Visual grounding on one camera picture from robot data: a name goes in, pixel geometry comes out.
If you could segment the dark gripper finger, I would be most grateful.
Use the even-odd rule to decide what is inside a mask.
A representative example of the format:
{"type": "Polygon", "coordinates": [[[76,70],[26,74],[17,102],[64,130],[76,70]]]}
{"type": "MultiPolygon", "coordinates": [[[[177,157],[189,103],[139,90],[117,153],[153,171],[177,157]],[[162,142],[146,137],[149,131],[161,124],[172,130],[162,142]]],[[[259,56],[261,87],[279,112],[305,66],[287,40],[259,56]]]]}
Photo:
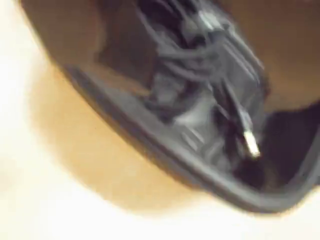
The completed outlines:
{"type": "Polygon", "coordinates": [[[271,111],[320,99],[320,2],[226,0],[226,8],[265,65],[271,111]]]}
{"type": "Polygon", "coordinates": [[[23,0],[21,6],[49,56],[116,88],[149,88],[156,44],[135,0],[23,0]]]}

